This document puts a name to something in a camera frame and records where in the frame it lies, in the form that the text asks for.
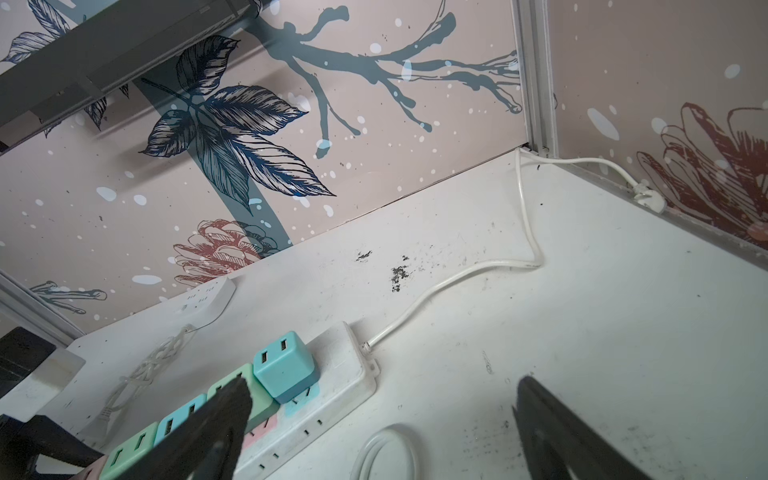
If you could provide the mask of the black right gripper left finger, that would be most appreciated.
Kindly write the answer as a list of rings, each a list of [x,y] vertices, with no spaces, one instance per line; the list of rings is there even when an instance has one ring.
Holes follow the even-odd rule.
[[[121,479],[231,479],[252,400],[246,381],[226,384]]]

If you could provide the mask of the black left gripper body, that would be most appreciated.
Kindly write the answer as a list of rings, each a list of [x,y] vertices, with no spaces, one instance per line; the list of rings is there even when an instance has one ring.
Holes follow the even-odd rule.
[[[102,457],[40,411],[56,398],[85,360],[16,327],[1,338],[1,477],[64,479],[36,470],[41,456],[87,467]]]

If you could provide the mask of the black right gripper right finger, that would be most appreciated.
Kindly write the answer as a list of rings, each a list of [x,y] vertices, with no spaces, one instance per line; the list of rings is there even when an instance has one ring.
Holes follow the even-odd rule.
[[[649,479],[531,376],[518,383],[513,413],[533,479]]]

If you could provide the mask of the teal plug adapter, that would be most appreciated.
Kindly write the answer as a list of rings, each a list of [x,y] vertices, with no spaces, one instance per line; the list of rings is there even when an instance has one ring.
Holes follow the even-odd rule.
[[[165,416],[158,423],[158,428],[154,439],[154,446],[157,446],[176,428],[184,423],[196,410],[205,404],[206,400],[206,394],[201,393]]]
[[[314,357],[294,331],[255,355],[253,374],[279,404],[288,403],[320,378]]]

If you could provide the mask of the dark green plug adapter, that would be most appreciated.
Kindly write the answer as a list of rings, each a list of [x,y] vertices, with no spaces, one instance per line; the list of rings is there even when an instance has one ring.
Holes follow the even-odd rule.
[[[154,447],[158,422],[153,422],[118,445],[107,457],[100,480],[114,480],[141,460]]]

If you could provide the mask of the white square power strip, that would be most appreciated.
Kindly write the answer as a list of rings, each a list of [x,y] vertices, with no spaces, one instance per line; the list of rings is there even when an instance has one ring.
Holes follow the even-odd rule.
[[[230,278],[215,278],[182,295],[174,314],[193,329],[202,328],[221,316],[235,291]]]

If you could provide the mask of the white long power strip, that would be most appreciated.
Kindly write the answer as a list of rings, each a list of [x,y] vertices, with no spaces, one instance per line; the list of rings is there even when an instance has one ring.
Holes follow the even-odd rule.
[[[348,324],[333,326],[305,344],[320,370],[319,380],[245,431],[235,478],[268,478],[375,393],[378,366],[365,358]],[[78,478],[99,479],[112,451]]]

